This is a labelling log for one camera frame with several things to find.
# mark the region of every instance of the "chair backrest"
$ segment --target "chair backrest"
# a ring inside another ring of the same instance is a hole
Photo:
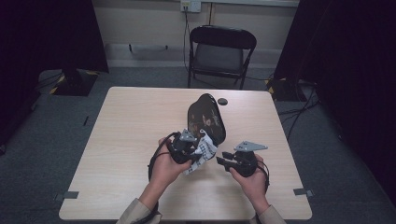
[[[190,46],[192,43],[206,44],[233,49],[255,49],[256,37],[249,31],[223,26],[203,25],[192,29]]]

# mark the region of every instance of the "wooden table top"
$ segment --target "wooden table top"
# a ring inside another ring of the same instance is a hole
[[[108,91],[60,211],[64,220],[117,220],[148,181],[158,140],[187,128],[189,106],[204,94],[225,98],[219,111],[227,132],[219,145],[232,152],[242,141],[267,145],[256,151],[270,171],[267,199],[285,219],[312,211],[271,95],[266,91],[113,87]],[[254,210],[238,183],[216,159],[180,177],[160,199],[163,220],[246,220]]]

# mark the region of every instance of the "stand base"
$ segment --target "stand base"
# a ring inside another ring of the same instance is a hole
[[[274,101],[306,102],[306,97],[300,86],[290,84],[286,80],[266,80],[265,84]]]
[[[97,79],[97,73],[78,71],[78,74],[81,81],[74,85],[70,85],[63,74],[50,93],[53,95],[88,96]]]

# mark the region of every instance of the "black chair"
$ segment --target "black chair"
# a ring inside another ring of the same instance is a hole
[[[194,78],[195,74],[201,74],[235,78],[235,83],[241,78],[239,90],[242,90],[256,44],[256,37],[242,29],[214,25],[194,28],[190,33],[188,88],[191,74]]]

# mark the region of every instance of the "chair seat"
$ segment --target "chair seat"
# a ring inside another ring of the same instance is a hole
[[[199,44],[192,66],[195,70],[240,75],[243,71],[243,51]]]

